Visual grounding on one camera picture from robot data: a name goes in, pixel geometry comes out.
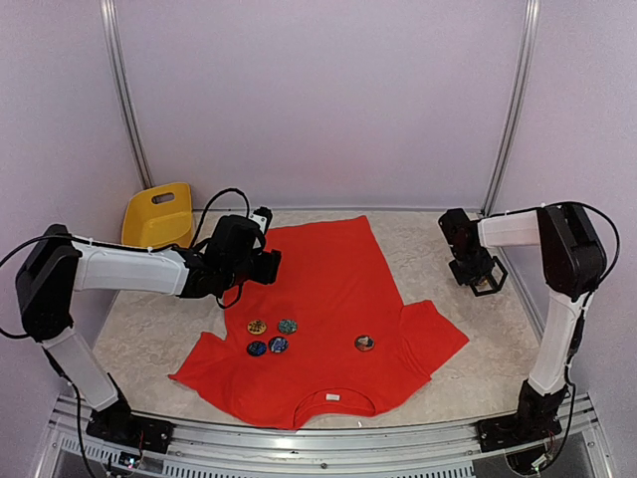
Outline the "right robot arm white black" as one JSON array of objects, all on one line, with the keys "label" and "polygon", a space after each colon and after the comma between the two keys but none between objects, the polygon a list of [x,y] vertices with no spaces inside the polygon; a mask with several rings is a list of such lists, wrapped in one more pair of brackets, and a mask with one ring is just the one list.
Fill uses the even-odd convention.
[{"label": "right robot arm white black", "polygon": [[[592,298],[615,267],[589,216],[606,215],[577,201],[562,201],[470,218],[464,209],[447,210],[438,225],[453,259],[449,268],[461,285],[477,297],[502,290],[494,269],[503,263],[491,251],[499,247],[536,246],[540,250],[548,310],[540,348],[524,381],[515,414],[503,429],[520,442],[529,442],[556,421],[569,387],[571,362],[578,352]],[[489,287],[484,292],[481,285]]]}]

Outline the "red t-shirt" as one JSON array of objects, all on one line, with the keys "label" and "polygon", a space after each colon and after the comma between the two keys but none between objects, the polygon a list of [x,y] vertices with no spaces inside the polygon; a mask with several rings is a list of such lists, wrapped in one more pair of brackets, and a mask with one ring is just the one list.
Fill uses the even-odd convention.
[{"label": "red t-shirt", "polygon": [[[273,229],[283,258],[276,282],[246,285],[225,314],[227,335],[203,333],[173,379],[236,418],[296,430],[321,414],[371,417],[409,399],[467,337],[430,301],[405,304],[365,217]],[[280,320],[298,323],[291,335]],[[254,336],[251,321],[268,329]],[[362,353],[361,335],[375,347]],[[261,357],[252,341],[283,336]]]}]

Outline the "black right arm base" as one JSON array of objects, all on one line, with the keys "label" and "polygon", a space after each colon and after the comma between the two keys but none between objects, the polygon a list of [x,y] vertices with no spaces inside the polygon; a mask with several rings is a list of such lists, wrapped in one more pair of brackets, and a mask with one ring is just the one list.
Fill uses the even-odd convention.
[{"label": "black right arm base", "polygon": [[515,447],[558,435],[556,417],[524,418],[517,413],[479,420],[476,431],[482,452]]}]

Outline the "silver round brooch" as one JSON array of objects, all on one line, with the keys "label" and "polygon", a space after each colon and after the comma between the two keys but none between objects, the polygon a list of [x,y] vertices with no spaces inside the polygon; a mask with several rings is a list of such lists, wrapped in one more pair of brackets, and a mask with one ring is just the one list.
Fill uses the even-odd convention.
[{"label": "silver round brooch", "polygon": [[359,352],[370,352],[375,347],[375,340],[372,336],[361,335],[354,340],[354,346]]}]

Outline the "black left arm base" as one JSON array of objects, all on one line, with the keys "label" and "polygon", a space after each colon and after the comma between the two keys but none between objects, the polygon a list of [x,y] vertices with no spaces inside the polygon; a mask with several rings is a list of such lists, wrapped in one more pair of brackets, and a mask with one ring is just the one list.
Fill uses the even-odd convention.
[{"label": "black left arm base", "polygon": [[87,425],[88,436],[140,451],[166,454],[174,424],[167,420],[132,413],[94,412]]}]

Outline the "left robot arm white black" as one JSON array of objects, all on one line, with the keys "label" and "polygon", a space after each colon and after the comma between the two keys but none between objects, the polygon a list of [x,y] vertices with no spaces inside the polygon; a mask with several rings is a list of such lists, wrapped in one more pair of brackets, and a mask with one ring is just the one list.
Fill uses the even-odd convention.
[{"label": "left robot arm white black", "polygon": [[74,293],[139,291],[222,300],[248,282],[275,282],[282,255],[266,249],[273,214],[260,207],[245,216],[221,217],[212,235],[183,248],[135,248],[72,235],[51,225],[27,241],[32,251],[16,275],[23,338],[39,344],[54,370],[75,387],[94,412],[93,422],[120,443],[139,432],[137,417],[104,371],[70,313]]}]

